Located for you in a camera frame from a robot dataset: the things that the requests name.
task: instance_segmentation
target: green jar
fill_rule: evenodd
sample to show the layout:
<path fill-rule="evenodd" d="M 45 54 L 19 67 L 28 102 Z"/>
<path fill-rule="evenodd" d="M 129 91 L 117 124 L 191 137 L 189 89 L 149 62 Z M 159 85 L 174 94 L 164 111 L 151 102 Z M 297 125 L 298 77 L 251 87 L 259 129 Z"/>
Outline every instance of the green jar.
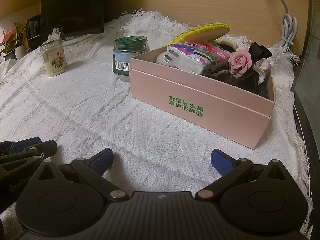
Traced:
<path fill-rule="evenodd" d="M 113 72 L 122 81 L 130 81 L 130 58 L 150 51 L 148 39 L 144 36 L 129 36 L 115 40 L 113 49 Z"/>

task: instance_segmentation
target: white pot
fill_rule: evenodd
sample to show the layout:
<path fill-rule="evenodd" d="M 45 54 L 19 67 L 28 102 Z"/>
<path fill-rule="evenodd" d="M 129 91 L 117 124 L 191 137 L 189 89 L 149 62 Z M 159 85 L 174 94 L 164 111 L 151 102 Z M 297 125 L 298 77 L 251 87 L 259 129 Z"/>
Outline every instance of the white pot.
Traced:
<path fill-rule="evenodd" d="M 16 54 L 17 60 L 22 59 L 27 54 L 26 47 L 24 45 L 21 45 L 21 46 L 17 47 L 16 51 L 15 51 L 15 54 Z"/>

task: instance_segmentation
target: jar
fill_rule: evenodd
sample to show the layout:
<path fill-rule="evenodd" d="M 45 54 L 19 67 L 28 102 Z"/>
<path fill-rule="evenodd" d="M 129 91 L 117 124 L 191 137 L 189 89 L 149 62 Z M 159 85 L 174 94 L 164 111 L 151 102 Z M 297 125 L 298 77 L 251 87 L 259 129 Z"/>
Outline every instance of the jar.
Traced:
<path fill-rule="evenodd" d="M 120 80 L 130 82 L 130 58 L 150 51 L 148 39 L 144 36 L 129 36 L 115 40 L 113 49 L 113 72 Z"/>
<path fill-rule="evenodd" d="M 41 45 L 40 51 L 48 77 L 57 76 L 68 69 L 61 39 Z"/>

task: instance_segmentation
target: open cardboard box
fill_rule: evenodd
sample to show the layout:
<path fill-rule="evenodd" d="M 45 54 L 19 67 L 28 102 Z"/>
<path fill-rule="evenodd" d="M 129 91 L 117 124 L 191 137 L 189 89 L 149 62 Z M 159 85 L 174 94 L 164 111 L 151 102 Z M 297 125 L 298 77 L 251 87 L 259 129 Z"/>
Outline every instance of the open cardboard box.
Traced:
<path fill-rule="evenodd" d="M 130 83 L 134 98 L 254 149 L 271 119 L 270 99 L 183 70 L 155 63 L 166 47 L 131 58 Z"/>

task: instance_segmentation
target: green jar lid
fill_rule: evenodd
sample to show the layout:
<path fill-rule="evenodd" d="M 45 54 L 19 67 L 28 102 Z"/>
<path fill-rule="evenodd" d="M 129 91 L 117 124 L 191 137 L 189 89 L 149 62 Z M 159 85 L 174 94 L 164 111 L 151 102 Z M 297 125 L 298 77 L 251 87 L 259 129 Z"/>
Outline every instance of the green jar lid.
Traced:
<path fill-rule="evenodd" d="M 117 49 L 134 49 L 148 44 L 148 38 L 144 36 L 129 36 L 115 40 Z"/>

